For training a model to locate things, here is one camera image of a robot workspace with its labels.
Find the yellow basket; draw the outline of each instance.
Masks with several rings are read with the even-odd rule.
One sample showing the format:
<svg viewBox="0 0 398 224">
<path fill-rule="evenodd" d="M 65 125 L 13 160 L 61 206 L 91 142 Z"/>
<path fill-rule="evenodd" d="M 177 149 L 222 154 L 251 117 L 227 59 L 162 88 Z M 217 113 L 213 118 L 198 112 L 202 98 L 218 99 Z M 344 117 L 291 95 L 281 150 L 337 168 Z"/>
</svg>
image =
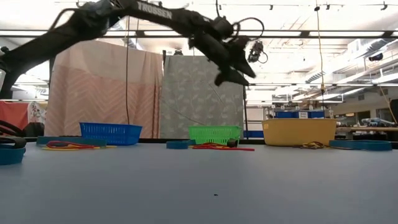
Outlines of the yellow basket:
<svg viewBox="0 0 398 224">
<path fill-rule="evenodd" d="M 335 119 L 277 118 L 262 122 L 264 140 L 270 146 L 297 146 L 310 142 L 329 145 L 335 139 Z"/>
</svg>

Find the pink fabric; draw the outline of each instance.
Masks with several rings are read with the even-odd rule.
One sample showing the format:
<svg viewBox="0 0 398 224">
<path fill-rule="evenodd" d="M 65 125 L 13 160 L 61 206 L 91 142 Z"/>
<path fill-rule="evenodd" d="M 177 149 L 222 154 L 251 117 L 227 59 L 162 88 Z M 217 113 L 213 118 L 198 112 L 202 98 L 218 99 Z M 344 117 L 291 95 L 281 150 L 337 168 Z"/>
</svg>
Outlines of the pink fabric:
<svg viewBox="0 0 398 224">
<path fill-rule="evenodd" d="M 130 124 L 158 138 L 162 56 L 131 49 L 128 64 Z M 79 122 L 127 124 L 125 47 L 83 42 L 57 57 L 45 135 L 80 135 Z"/>
<path fill-rule="evenodd" d="M 0 120 L 24 129 L 27 126 L 27 103 L 0 101 Z"/>
</svg>

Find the wire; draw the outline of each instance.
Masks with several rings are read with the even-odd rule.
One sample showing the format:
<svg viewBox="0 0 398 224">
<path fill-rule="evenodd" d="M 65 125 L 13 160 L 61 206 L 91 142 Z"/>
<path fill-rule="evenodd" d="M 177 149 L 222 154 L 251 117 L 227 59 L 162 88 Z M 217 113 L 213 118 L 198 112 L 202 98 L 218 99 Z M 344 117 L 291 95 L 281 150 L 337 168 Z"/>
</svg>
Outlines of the wire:
<svg viewBox="0 0 398 224">
<path fill-rule="evenodd" d="M 220 12 L 218 11 L 218 0 L 216 0 L 216 12 L 217 16 L 220 17 Z"/>
<path fill-rule="evenodd" d="M 218 16 L 218 17 L 221 17 L 221 16 L 220 16 L 220 12 L 219 12 L 218 0 L 216 0 L 215 6 L 216 6 L 217 16 Z M 253 38 L 253 39 L 251 39 L 251 40 L 258 40 L 258 39 L 261 38 L 261 36 L 263 35 L 264 31 L 266 30 L 266 27 L 265 27 L 264 23 L 263 23 L 260 19 L 258 19 L 258 18 L 255 18 L 255 17 L 247 17 L 247 18 L 245 18 L 245 19 L 241 19 L 240 21 L 235 22 L 235 23 L 232 24 L 233 27 L 235 27 L 235 26 L 237 27 L 237 28 L 236 28 L 236 34 L 233 36 L 233 40 L 238 38 L 239 31 L 241 30 L 241 23 L 244 22 L 244 21 L 248 21 L 248 20 L 255 20 L 255 21 L 258 21 L 258 22 L 261 24 L 261 27 L 262 27 L 261 34 L 260 34 L 258 37 L 255 37 L 255 38 Z"/>
<path fill-rule="evenodd" d="M 260 60 L 258 60 L 258 62 L 260 62 L 260 63 L 267 63 L 267 62 L 268 62 L 268 55 L 267 55 L 267 53 L 265 53 L 264 51 L 262 51 L 262 53 L 267 57 L 267 59 L 266 59 L 265 62 L 260 62 Z"/>
<path fill-rule="evenodd" d="M 52 29 L 54 29 L 57 26 L 59 20 L 61 19 L 61 16 L 63 16 L 66 12 L 70 12 L 70 11 L 76 12 L 77 10 L 79 10 L 79 9 L 77 9 L 77 8 L 62 9 L 62 11 L 57 15 L 57 17 L 55 18 L 54 22 L 50 26 L 49 30 L 52 30 Z"/>
<path fill-rule="evenodd" d="M 127 30 L 130 30 L 130 17 L 127 17 Z M 130 114 L 129 114 L 129 31 L 126 32 L 126 114 L 127 114 L 127 124 L 130 124 Z"/>
<path fill-rule="evenodd" d="M 262 37 L 264 31 L 266 30 L 266 27 L 265 27 L 264 23 L 263 23 L 260 19 L 258 19 L 258 18 L 256 18 L 256 17 L 247 17 L 247 18 L 241 19 L 240 21 L 235 22 L 234 24 L 232 24 L 232 26 L 237 26 L 237 27 L 238 27 L 238 28 L 236 29 L 236 34 L 235 34 L 235 36 L 234 36 L 233 38 L 236 39 L 236 38 L 238 37 L 239 31 L 241 30 L 241 23 L 244 22 L 244 21 L 249 21 L 249 20 L 258 21 L 258 22 L 261 24 L 261 34 L 258 35 L 258 36 L 255 37 L 255 38 L 251 39 L 251 40 L 258 40 L 258 39 L 260 39 L 260 38 Z"/>
<path fill-rule="evenodd" d="M 319 5 L 318 5 L 318 0 L 315 0 L 316 8 L 315 11 L 317 12 L 317 30 L 318 30 L 318 43 L 319 43 L 319 55 L 321 58 L 321 94 L 322 94 L 322 106 L 323 106 L 323 117 L 326 118 L 325 114 L 325 100 L 323 97 L 323 94 L 325 93 L 325 80 L 323 78 L 323 57 L 322 57 L 322 43 L 321 43 L 321 32 L 320 32 L 320 22 L 319 22 Z"/>
<path fill-rule="evenodd" d="M 384 94 L 383 88 L 382 88 L 380 85 L 379 85 L 379 87 L 380 87 L 381 94 L 383 94 L 384 100 L 385 100 L 386 103 L 387 103 L 388 109 L 390 110 L 392 119 L 394 119 L 394 122 L 395 122 L 396 124 L 398 124 L 397 119 L 396 119 L 396 117 L 394 116 L 394 113 L 392 112 L 391 105 L 390 105 L 390 101 L 387 99 L 386 95 Z"/>
</svg>

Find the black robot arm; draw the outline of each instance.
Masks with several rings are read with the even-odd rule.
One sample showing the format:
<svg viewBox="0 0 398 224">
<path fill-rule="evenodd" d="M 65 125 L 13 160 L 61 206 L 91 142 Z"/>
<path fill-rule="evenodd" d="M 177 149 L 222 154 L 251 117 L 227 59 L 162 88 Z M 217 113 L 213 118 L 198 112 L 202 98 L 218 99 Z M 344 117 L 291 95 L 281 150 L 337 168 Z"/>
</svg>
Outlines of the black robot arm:
<svg viewBox="0 0 398 224">
<path fill-rule="evenodd" d="M 65 24 L 54 28 L 65 11 L 74 11 Z M 140 0 L 101 0 L 88 2 L 78 9 L 65 9 L 48 32 L 0 56 L 0 69 L 6 72 L 0 98 L 7 97 L 18 77 L 29 69 L 55 57 L 74 44 L 105 35 L 124 16 L 145 19 L 167 26 L 188 38 L 195 47 L 219 66 L 215 84 L 233 82 L 248 85 L 238 72 L 255 77 L 245 59 L 247 37 L 232 37 L 234 24 L 225 17 L 215 20 L 186 9 L 166 9 Z"/>
</svg>

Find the table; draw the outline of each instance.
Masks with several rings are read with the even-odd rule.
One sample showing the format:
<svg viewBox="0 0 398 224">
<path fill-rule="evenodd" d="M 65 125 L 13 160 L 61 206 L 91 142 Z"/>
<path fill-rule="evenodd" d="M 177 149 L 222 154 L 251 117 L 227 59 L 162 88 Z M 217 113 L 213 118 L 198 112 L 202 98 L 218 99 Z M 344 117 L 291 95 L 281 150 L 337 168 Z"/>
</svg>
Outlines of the table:
<svg viewBox="0 0 398 224">
<path fill-rule="evenodd" d="M 347 139 L 353 139 L 353 132 L 355 131 L 398 131 L 398 128 L 383 128 L 383 127 L 339 127 L 336 132 L 346 132 Z"/>
<path fill-rule="evenodd" d="M 0 167 L 1 224 L 391 224 L 398 152 L 165 144 L 85 151 L 27 146 Z"/>
</svg>

